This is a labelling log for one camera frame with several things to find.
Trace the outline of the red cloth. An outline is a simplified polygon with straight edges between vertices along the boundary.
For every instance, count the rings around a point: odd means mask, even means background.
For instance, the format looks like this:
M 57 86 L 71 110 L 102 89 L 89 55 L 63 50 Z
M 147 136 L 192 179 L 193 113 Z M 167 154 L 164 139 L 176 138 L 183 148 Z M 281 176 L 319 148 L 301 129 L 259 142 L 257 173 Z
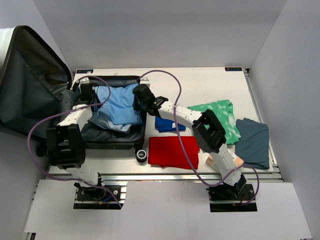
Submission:
M 200 148 L 193 136 L 181 138 L 187 156 L 195 169 L 199 164 Z M 154 136 L 149 138 L 148 163 L 162 168 L 191 169 L 177 136 Z

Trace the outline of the slate blue garment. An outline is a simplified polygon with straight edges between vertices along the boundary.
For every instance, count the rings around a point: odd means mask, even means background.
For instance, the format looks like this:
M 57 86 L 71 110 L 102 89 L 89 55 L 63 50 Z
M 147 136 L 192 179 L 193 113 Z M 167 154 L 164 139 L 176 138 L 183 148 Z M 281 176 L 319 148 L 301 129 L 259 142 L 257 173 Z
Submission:
M 235 144 L 235 154 L 247 165 L 268 170 L 270 168 L 269 127 L 249 118 L 237 119 L 236 127 L 241 137 Z

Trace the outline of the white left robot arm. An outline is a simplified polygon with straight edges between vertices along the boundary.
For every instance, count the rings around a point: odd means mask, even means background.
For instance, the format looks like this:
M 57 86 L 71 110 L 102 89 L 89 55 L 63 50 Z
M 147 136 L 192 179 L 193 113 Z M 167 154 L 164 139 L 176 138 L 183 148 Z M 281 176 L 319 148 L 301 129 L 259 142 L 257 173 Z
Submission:
M 55 127 L 46 131 L 49 163 L 70 173 L 74 178 L 91 184 L 88 193 L 99 200 L 105 196 L 106 187 L 101 184 L 98 172 L 85 163 L 86 150 L 81 131 L 93 116 L 91 104 L 98 102 L 93 83 L 79 84 L 80 96 L 73 112 Z

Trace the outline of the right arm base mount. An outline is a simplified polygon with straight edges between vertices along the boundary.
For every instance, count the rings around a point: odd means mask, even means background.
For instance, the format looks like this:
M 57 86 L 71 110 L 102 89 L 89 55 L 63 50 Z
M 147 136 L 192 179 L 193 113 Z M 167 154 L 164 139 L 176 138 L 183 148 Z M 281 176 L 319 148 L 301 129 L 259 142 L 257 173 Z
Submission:
M 238 195 L 228 192 L 223 184 L 208 187 L 209 207 L 211 213 L 257 212 L 255 191 L 252 184 L 246 184 Z

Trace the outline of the green white tie-dye shirt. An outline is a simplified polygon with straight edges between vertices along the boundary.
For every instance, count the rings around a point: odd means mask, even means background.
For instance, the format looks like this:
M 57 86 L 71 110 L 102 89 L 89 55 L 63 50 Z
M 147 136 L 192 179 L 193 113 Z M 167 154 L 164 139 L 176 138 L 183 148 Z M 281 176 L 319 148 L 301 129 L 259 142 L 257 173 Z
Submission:
M 187 108 L 198 112 L 213 111 L 225 130 L 226 143 L 234 145 L 240 140 L 241 134 L 236 126 L 233 103 L 228 99 L 188 106 Z

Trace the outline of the royal blue towel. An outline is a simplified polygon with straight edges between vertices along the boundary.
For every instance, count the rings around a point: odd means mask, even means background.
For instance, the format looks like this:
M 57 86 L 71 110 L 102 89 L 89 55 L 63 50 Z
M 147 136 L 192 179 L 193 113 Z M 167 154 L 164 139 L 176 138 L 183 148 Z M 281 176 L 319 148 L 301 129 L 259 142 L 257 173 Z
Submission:
M 176 123 L 173 120 L 155 117 L 155 128 L 160 133 L 176 131 Z

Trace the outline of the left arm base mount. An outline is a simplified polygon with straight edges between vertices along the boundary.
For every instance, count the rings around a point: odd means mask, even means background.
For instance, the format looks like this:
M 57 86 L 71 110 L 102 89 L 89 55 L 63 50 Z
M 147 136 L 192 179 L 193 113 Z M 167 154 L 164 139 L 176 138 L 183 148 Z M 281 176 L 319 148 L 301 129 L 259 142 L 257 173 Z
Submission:
M 104 187 L 111 191 L 121 206 L 107 190 L 81 186 L 79 183 L 75 183 L 74 186 L 77 188 L 73 203 L 73 208 L 76 210 L 120 210 L 123 206 L 120 185 L 105 185 Z

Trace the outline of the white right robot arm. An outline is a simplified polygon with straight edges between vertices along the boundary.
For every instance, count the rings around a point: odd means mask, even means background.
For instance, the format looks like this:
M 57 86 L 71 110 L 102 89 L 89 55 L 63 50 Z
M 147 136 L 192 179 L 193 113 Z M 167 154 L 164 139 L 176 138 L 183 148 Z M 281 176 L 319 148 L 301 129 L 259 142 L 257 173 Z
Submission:
M 133 95 L 137 107 L 149 115 L 172 120 L 192 130 L 197 145 L 212 157 L 213 164 L 222 177 L 223 185 L 218 189 L 233 200 L 243 195 L 247 181 L 228 150 L 226 131 L 212 110 L 194 111 L 179 106 L 177 101 L 171 102 L 166 97 L 155 97 L 146 84 L 136 86 Z

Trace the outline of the light blue garment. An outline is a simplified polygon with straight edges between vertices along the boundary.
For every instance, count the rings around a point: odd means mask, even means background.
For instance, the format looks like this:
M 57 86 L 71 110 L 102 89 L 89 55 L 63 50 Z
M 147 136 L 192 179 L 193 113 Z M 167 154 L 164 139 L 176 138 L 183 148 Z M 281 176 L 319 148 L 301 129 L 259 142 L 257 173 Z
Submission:
M 96 86 L 95 93 L 100 102 L 105 102 L 93 114 L 90 121 L 106 130 L 128 133 L 130 128 L 143 123 L 140 112 L 134 110 L 133 89 L 138 84 L 126 87 Z

